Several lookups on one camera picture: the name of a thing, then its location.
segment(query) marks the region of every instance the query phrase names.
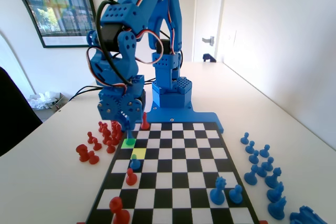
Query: door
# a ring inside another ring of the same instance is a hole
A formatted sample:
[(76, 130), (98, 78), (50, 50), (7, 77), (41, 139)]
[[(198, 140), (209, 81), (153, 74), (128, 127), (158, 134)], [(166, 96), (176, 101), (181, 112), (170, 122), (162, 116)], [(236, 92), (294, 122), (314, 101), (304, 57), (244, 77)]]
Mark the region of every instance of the door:
[(203, 61), (203, 55), (216, 58), (222, 0), (196, 0), (193, 60)]

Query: white wall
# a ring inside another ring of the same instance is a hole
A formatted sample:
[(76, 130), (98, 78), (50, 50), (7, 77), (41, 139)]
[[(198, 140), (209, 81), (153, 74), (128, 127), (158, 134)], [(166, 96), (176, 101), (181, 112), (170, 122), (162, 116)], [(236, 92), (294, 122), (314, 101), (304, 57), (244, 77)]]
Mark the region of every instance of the white wall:
[(224, 62), (336, 148), (335, 0), (225, 0), (222, 34)]
[[(96, 8), (101, 1), (93, 0)], [(180, 0), (183, 51), (187, 61), (192, 58), (194, 3), (195, 0)], [(21, 0), (0, 0), (0, 6), (0, 32), (10, 43), (37, 93), (50, 90), (70, 97), (94, 81), (87, 67), (86, 49), (44, 49)], [(150, 61), (151, 52), (148, 40), (144, 39), (138, 45), (136, 55)]]
[(9, 44), (0, 33), (0, 67), (2, 67), (11, 77), (15, 85), (20, 89), (23, 96), (28, 99), (34, 91), (23, 72), (17, 58), (9, 47)]

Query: framed picture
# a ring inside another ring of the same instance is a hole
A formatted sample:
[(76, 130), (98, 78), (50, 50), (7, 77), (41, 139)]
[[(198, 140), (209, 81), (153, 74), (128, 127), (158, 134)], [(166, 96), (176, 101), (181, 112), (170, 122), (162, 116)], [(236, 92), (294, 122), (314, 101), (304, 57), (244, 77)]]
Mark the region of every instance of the framed picture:
[(92, 0), (22, 0), (44, 48), (88, 47), (86, 35), (95, 30)]

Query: white square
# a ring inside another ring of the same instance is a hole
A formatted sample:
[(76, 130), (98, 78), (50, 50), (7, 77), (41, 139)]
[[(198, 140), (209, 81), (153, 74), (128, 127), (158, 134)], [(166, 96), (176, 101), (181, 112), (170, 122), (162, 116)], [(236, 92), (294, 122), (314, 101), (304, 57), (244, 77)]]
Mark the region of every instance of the white square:
[(210, 148), (210, 143), (207, 138), (197, 138), (196, 143), (198, 148)]
[(184, 139), (174, 138), (173, 139), (173, 148), (184, 148)]
[(220, 177), (223, 177), (226, 179), (226, 186), (225, 188), (235, 188), (236, 185), (238, 185), (236, 176), (233, 172), (220, 172), (218, 173)]
[(210, 199), (210, 192), (211, 192), (212, 189), (214, 189), (214, 188), (207, 188), (206, 189), (206, 192), (208, 194), (208, 200), (209, 200), (210, 208), (229, 208), (229, 205), (227, 204), (227, 199), (225, 199), (224, 203), (221, 204), (221, 205), (216, 205), (215, 203), (213, 203), (211, 201), (211, 199)]
[(158, 171), (157, 159), (145, 159), (142, 165), (142, 173), (156, 173)]
[(196, 138), (195, 131), (183, 131), (183, 138), (184, 139)]
[(171, 148), (159, 149), (159, 159), (173, 159), (173, 149)]
[(157, 173), (155, 187), (157, 189), (173, 188), (173, 174), (172, 173)]
[(223, 148), (211, 148), (211, 151), (214, 158), (227, 158), (225, 150)]
[(253, 224), (252, 216), (247, 207), (230, 208), (234, 224)]
[(160, 139), (159, 138), (150, 138), (147, 142), (147, 149), (158, 149), (160, 148)]
[(187, 170), (187, 160), (185, 159), (173, 159), (173, 172), (174, 173), (186, 173)]
[(111, 173), (126, 173), (128, 165), (130, 164), (129, 159), (118, 159), (115, 161), (115, 164), (113, 166)]
[(105, 189), (99, 200), (97, 209), (110, 209), (110, 201), (114, 197), (119, 197), (120, 189)]
[(219, 138), (217, 131), (205, 131), (208, 138)]
[(137, 139), (148, 139), (149, 131), (139, 131), (138, 135), (136, 136)]
[(213, 223), (210, 208), (193, 208), (193, 224)]
[(151, 131), (160, 131), (162, 127), (161, 123), (152, 123), (151, 124)]
[(161, 139), (172, 139), (173, 131), (161, 131)]
[(171, 224), (171, 223), (173, 223), (173, 209), (171, 209), (171, 208), (170, 209), (154, 208), (152, 222), (155, 223), (155, 224)]
[(137, 176), (137, 181), (133, 186), (129, 186), (126, 183), (127, 174), (125, 175), (124, 183), (122, 183), (122, 189), (138, 189), (140, 184), (141, 173), (134, 173)]
[(136, 197), (135, 208), (154, 208), (155, 189), (139, 189)]
[(173, 208), (191, 208), (189, 188), (173, 188)]
[(217, 172), (217, 166), (214, 159), (201, 159), (203, 172)]
[[(129, 222), (129, 223), (132, 223), (132, 220), (133, 220), (133, 214), (134, 214), (134, 209), (125, 209), (125, 210), (127, 210), (127, 211), (130, 213), (130, 222)], [(113, 215), (111, 224), (113, 223), (115, 217), (116, 217), (116, 215)]]
[(174, 131), (182, 131), (183, 130), (183, 124), (182, 123), (173, 123), (173, 130)]
[(189, 188), (206, 188), (203, 173), (188, 173)]
[(186, 148), (185, 149), (185, 158), (186, 159), (199, 159), (199, 152), (197, 148)]
[(194, 123), (194, 130), (196, 131), (204, 131), (204, 124), (203, 123)]
[(134, 131), (139, 131), (140, 130), (140, 123), (136, 123), (134, 127)]

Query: table surface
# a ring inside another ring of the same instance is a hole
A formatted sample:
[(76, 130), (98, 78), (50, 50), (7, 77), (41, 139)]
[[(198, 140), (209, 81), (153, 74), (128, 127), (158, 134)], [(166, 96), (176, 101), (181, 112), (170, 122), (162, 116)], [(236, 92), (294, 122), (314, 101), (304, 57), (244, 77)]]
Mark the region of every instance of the table surface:
[[(151, 79), (154, 68), (140, 65)], [(224, 141), (243, 178), (251, 163), (240, 143), (249, 132), (260, 150), (269, 144), (274, 167), (281, 167), (286, 217), (273, 219), (268, 211), (265, 182), (245, 183), (259, 220), (289, 223), (289, 215), (310, 206), (324, 221), (334, 223), (336, 211), (336, 152), (222, 63), (183, 63), (181, 76), (193, 81), (195, 111), (216, 112)], [(151, 86), (145, 86), (146, 111), (152, 104)], [(100, 162), (78, 161), (75, 149), (86, 144), (87, 132), (98, 133), (98, 92), (88, 92), (65, 105), (10, 152), (0, 157), (0, 216), (6, 224), (76, 223), (85, 221), (113, 154), (98, 151)]]

